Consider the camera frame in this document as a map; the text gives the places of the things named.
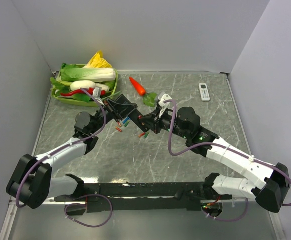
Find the black remote control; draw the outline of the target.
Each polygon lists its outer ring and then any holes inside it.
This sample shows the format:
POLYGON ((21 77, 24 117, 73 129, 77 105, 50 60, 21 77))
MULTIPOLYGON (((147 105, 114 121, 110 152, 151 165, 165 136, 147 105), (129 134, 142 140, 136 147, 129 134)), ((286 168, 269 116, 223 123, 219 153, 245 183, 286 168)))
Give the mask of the black remote control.
POLYGON ((149 131, 149 128, 142 124, 142 122, 140 121, 140 117, 142 117, 142 114, 137 110, 134 109, 129 115, 128 117, 134 122, 134 124, 140 129, 142 130, 144 133, 149 131))

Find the black battery cover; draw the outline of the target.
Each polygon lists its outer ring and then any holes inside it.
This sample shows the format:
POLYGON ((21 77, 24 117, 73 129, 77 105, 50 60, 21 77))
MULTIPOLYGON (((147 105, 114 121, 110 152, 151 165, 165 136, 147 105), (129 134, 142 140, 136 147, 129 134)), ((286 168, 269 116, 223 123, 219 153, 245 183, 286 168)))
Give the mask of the black battery cover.
POLYGON ((184 195, 184 192, 185 190, 183 188, 178 189, 173 198, 180 201, 184 195))

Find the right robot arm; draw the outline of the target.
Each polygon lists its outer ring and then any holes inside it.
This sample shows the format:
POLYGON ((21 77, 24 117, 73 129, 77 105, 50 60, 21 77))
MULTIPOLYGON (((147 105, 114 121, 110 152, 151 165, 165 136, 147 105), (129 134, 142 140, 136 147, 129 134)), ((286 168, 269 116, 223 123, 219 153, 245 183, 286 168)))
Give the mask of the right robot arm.
POLYGON ((223 138, 201 126, 201 118, 192 107, 182 107, 177 113, 158 107, 152 113, 139 115, 137 120, 158 134, 162 130, 186 140, 186 146, 195 154, 221 163, 243 178, 226 177, 213 173, 204 186, 204 195, 215 199, 219 195, 255 200, 265 210, 278 213, 290 189, 288 168, 257 160, 238 150, 223 138))

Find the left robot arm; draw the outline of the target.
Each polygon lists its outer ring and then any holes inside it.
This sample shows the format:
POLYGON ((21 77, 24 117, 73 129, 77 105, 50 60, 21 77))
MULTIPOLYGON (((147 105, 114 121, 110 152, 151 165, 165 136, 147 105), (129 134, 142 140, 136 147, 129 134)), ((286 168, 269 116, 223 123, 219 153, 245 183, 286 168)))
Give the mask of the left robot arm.
POLYGON ((83 111, 75 118, 74 135, 61 146, 46 153, 22 156, 10 178, 6 193, 15 198, 19 208, 40 207, 46 199, 68 196, 79 201, 85 193, 84 181, 73 175, 54 178, 53 174, 71 161, 90 153, 106 124, 119 122, 133 114, 138 106, 123 94, 116 100, 97 99, 100 109, 91 115, 83 111))

